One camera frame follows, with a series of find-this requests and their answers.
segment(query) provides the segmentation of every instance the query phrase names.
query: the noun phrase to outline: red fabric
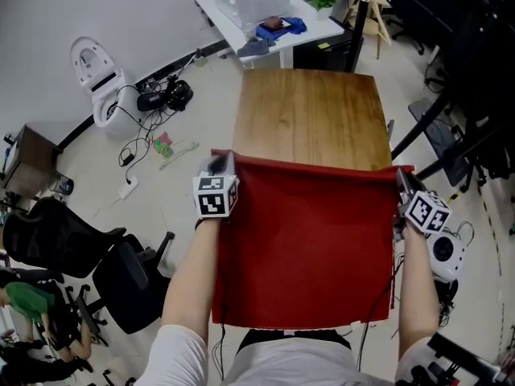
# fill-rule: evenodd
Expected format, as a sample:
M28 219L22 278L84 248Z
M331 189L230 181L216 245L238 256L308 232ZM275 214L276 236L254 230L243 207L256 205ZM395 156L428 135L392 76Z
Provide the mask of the red fabric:
M224 153L214 150L214 154ZM313 329L367 320L393 266L397 167L342 170L236 155L213 322ZM389 293L371 320L388 317Z

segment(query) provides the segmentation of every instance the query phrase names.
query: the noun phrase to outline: tiled floor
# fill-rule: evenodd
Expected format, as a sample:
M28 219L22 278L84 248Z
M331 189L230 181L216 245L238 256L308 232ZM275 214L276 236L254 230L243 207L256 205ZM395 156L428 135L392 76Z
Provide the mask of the tiled floor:
M375 50L375 40L366 39L356 71L375 77L385 119L395 120L392 138L395 145L414 124L407 106L421 97L434 98L422 82L429 53L419 56L409 43L393 42L392 47L383 46L381 58L375 60ZM161 158L151 151L130 172L130 175L138 178L140 186L127 200L115 203L124 175L124 170L117 164L117 156L125 142L107 138L96 127L88 129L66 149L59 162L59 170L76 183L76 189L68 200L69 207L102 231L126 227L144 246L149 245L152 248L159 246L166 230L173 231L176 234L175 242L167 250L160 265L163 273L171 275L187 251L196 221L191 195L192 176L212 147L231 146L241 75L239 63L230 57L227 60L211 57L205 67L193 66L184 72L183 78L192 86L195 96L186 111L170 119L163 129L174 142L182 139L186 142L198 140L200 147L161 171ZM434 159L429 142L422 136L401 155L398 163L414 164L420 169ZM429 178L426 184L444 199L454 192L443 172ZM508 236L513 222L509 207L512 189L513 182L509 181L488 182L483 189L499 243L502 277L499 276L499 261L492 231L476 188L473 187L452 205L454 215L451 228L456 228L461 221L467 220L474 225L476 237L468 248L459 292L455 298L456 309L443 333L486 359L494 359L499 350L502 303L505 303L504 341L515 311L513 302L509 300L509 288L514 287L515 280L512 270L515 265L513 240ZM78 289L82 282L67 278L67 283ZM121 385L129 376L141 374L150 345L159 328L159 322L155 322L143 331L126 335L107 311L103 310L102 316L109 321L103 330L110 344L109 349L94 347L91 362L96 372L92 376L79 374L79 384L86 385L91 381L96 384L104 383L101 378L104 368L112 370L116 385ZM390 337L396 331L397 324L396 307L388 321L377 324L369 331L363 356L365 372L393 379L398 337ZM343 334L350 330L344 327L339 332ZM231 366L245 332L246 330L239 328L227 328L224 342L226 371ZM355 353L359 347L361 332L362 327L357 327L346 338ZM210 347L219 338L220 328L212 325ZM218 375L211 361L209 384L218 383Z

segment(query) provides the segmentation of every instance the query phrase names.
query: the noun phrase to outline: potted plant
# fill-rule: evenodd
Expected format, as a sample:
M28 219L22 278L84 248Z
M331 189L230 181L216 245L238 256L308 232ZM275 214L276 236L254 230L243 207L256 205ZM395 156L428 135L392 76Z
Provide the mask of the potted plant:
M311 0L311 5L316 8L316 17L318 20L329 18L335 3L336 0Z

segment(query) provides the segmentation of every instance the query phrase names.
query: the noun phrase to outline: wooden tabletop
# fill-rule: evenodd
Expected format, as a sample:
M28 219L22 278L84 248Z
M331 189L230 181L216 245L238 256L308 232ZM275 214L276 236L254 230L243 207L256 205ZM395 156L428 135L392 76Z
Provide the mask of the wooden tabletop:
M233 150L358 170L392 164L373 77L342 72L245 71Z

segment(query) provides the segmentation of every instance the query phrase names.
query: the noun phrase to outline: black office chair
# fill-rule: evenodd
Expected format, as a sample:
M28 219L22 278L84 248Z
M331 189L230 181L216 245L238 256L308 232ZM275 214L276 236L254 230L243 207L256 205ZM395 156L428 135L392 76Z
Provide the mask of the black office chair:
M175 235L167 232L159 250L143 247L124 228L99 232L53 198L43 198L27 215L11 213L3 230L9 256L28 265L86 277L94 269L93 283L100 299L85 304L83 285L76 307L95 335L100 333L93 317L102 307L126 333L140 331L161 316L170 279L157 267ZM71 290L67 289L68 298Z

